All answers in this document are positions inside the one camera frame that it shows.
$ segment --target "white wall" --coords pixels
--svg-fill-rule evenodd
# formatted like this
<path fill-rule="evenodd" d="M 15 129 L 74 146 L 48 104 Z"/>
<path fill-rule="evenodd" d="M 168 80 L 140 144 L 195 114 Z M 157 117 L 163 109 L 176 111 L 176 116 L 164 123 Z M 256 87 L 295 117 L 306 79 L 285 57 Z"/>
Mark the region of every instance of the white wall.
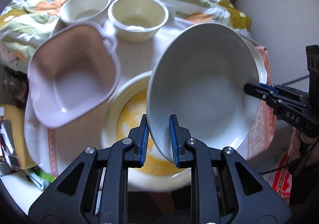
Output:
<path fill-rule="evenodd" d="M 319 0 L 237 0 L 235 7 L 252 17 L 252 38 L 268 47 L 275 84 L 308 73 L 305 47 L 319 44 Z M 294 87 L 308 90 L 308 80 Z"/>

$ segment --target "metal screw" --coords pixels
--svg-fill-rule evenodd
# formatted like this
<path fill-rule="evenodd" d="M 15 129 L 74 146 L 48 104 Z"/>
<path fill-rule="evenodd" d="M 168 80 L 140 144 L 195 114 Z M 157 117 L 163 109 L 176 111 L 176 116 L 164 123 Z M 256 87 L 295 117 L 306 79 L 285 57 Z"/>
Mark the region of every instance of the metal screw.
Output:
<path fill-rule="evenodd" d="M 190 139 L 188 139 L 186 142 L 187 142 L 188 144 L 190 144 L 190 145 L 194 145 L 194 144 L 197 143 L 197 139 L 190 138 Z"/>
<path fill-rule="evenodd" d="M 95 151 L 94 147 L 87 147 L 85 149 L 85 153 L 87 153 L 87 154 L 92 154 L 94 151 Z"/>
<path fill-rule="evenodd" d="M 225 153 L 232 154 L 234 153 L 234 149 L 232 147 L 225 147 L 224 148 Z"/>
<path fill-rule="evenodd" d="M 122 140 L 123 144 L 130 144 L 132 142 L 132 140 L 130 138 L 125 138 Z"/>

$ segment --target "dish handle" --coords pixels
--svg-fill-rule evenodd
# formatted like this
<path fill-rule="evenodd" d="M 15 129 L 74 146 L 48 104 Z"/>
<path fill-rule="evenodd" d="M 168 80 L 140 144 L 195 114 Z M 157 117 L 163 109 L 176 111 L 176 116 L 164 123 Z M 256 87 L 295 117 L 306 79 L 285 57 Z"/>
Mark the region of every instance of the dish handle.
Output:
<path fill-rule="evenodd" d="M 111 35 L 103 35 L 103 38 L 104 38 L 104 45 L 106 45 L 107 47 L 107 51 L 109 53 L 115 53 L 115 49 L 116 49 L 116 46 L 117 46 L 117 40 L 114 36 L 111 36 Z"/>

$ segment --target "cream bowl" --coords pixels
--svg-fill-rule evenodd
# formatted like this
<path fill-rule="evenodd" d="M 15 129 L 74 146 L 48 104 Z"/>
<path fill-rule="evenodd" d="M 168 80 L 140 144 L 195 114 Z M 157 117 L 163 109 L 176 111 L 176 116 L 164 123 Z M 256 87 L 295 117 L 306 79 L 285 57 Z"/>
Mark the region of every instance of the cream bowl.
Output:
<path fill-rule="evenodd" d="M 167 7 L 159 0 L 115 0 L 108 10 L 117 36 L 133 42 L 152 38 L 168 15 Z"/>

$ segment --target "yellow bowl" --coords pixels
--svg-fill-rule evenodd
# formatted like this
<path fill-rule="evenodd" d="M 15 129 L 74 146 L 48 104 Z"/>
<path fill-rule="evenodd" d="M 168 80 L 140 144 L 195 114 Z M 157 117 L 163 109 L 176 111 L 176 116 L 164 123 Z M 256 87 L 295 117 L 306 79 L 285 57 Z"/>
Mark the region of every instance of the yellow bowl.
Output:
<path fill-rule="evenodd" d="M 126 138 L 130 129 L 139 126 L 146 113 L 146 91 L 151 71 L 124 84 L 111 98 L 101 135 L 103 147 Z M 142 191 L 168 192 L 190 184 L 189 169 L 178 169 L 166 160 L 149 137 L 147 156 L 142 168 L 129 168 L 128 182 Z"/>

